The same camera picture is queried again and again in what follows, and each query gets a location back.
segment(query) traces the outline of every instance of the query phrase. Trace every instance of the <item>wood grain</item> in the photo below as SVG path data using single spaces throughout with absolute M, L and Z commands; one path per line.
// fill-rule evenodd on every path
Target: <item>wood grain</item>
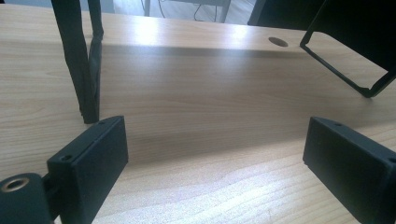
M 0 178 L 43 175 L 88 126 L 51 10 L 4 5 L 0 21 Z M 394 84 L 361 97 L 298 47 L 298 31 L 103 21 L 101 118 L 125 116 L 130 163 L 94 223 L 357 222 L 302 161 L 308 121 L 334 119 L 395 150 Z M 383 72 L 326 35 L 310 47 L 362 85 Z

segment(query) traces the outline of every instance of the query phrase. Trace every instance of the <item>floor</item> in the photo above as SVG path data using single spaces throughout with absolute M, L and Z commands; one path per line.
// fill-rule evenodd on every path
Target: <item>floor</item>
M 256 0 L 232 0 L 225 22 L 230 24 L 248 24 L 255 2 Z M 114 0 L 114 10 L 118 14 L 143 16 L 143 3 L 144 0 Z M 217 21 L 219 21 L 220 13 L 221 7 L 218 7 Z M 151 0 L 150 16 L 191 21 L 214 21 L 216 7 L 207 5 L 199 7 L 199 5 L 193 3 L 170 0 Z

